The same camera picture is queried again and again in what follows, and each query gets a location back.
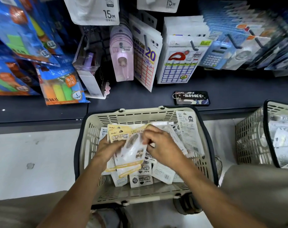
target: floor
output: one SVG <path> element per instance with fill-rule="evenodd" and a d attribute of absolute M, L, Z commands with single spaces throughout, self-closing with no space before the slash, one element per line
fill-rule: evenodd
<path fill-rule="evenodd" d="M 222 160 L 223 173 L 235 163 L 234 126 L 240 120 L 204 122 L 215 154 Z M 74 183 L 73 156 L 78 134 L 79 129 L 0 134 L 0 200 L 68 190 Z M 203 212 L 179 214 L 172 200 L 135 204 L 126 209 L 132 218 L 137 218 L 134 227 L 212 227 Z"/>

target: forearm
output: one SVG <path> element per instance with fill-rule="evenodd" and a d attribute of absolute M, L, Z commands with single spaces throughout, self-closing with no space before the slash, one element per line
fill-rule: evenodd
<path fill-rule="evenodd" d="M 186 158 L 181 160 L 180 165 L 177 165 L 176 172 L 191 189 L 210 223 L 215 228 L 266 227 L 234 205 L 229 197 L 208 180 L 192 161 Z"/>
<path fill-rule="evenodd" d="M 96 194 L 103 165 L 93 159 L 38 228 L 84 228 L 89 220 L 90 209 Z"/>

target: gray basket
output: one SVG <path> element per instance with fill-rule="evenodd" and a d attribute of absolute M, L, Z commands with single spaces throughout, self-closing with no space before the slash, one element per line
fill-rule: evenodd
<path fill-rule="evenodd" d="M 203 120 L 195 107 L 163 107 L 115 110 L 107 112 L 92 112 L 82 121 L 80 135 L 74 153 L 75 178 L 84 171 L 88 161 L 93 157 L 99 140 L 100 128 L 110 123 L 140 124 L 154 121 L 177 121 L 176 110 L 195 111 L 198 131 L 203 144 L 205 155 L 196 155 L 191 158 L 198 169 L 218 185 L 218 173 L 215 163 L 214 148 Z M 101 176 L 92 209 L 126 206 L 134 203 L 157 201 L 162 199 L 180 198 L 189 193 L 190 189 L 183 182 L 167 185 L 163 182 L 157 184 L 130 188 L 130 185 L 115 187 L 109 175 Z"/>
<path fill-rule="evenodd" d="M 267 164 L 280 168 L 269 134 L 268 114 L 288 115 L 288 104 L 267 100 L 263 107 L 236 125 L 239 164 Z"/>

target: number 20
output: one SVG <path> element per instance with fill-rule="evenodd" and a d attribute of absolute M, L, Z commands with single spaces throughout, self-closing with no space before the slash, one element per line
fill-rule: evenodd
<path fill-rule="evenodd" d="M 149 47 L 148 47 L 148 52 L 145 53 L 145 55 L 146 55 L 147 57 L 150 57 L 150 59 L 151 59 L 153 62 L 154 62 L 155 59 L 156 59 L 156 53 L 155 53 L 154 51 L 151 51 Z"/>

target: smartphone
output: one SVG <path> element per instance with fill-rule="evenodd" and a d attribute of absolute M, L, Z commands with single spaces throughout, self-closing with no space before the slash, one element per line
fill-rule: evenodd
<path fill-rule="evenodd" d="M 207 91 L 175 91 L 172 95 L 176 105 L 209 106 Z"/>

